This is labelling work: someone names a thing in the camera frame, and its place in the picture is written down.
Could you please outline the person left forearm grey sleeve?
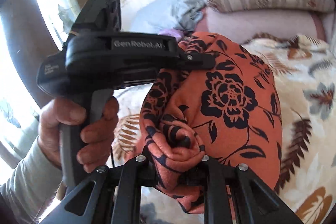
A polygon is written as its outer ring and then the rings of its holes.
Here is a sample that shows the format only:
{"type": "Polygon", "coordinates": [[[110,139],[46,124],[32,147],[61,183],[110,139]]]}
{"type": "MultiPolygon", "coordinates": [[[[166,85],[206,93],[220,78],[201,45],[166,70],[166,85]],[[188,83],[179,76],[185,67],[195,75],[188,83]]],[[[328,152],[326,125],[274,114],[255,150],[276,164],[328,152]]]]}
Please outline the person left forearm grey sleeve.
{"type": "Polygon", "coordinates": [[[34,140],[26,157],[1,185],[1,223],[36,223],[62,181],[62,171],[34,140]]]}

